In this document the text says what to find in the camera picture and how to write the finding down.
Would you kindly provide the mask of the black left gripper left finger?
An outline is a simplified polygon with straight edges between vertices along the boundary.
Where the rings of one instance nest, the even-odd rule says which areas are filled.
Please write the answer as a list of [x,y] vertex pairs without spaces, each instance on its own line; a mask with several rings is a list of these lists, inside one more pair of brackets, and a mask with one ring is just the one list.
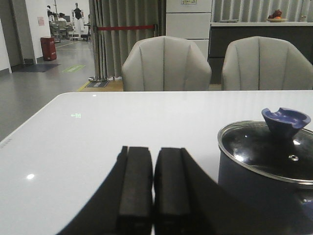
[[110,173],[61,235],[150,234],[150,151],[122,147]]

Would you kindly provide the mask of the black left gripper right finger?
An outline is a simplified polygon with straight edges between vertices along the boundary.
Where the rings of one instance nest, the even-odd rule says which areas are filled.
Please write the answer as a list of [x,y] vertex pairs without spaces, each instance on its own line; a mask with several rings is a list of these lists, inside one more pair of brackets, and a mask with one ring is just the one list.
[[243,235],[245,210],[184,148],[162,148],[154,176],[157,235]]

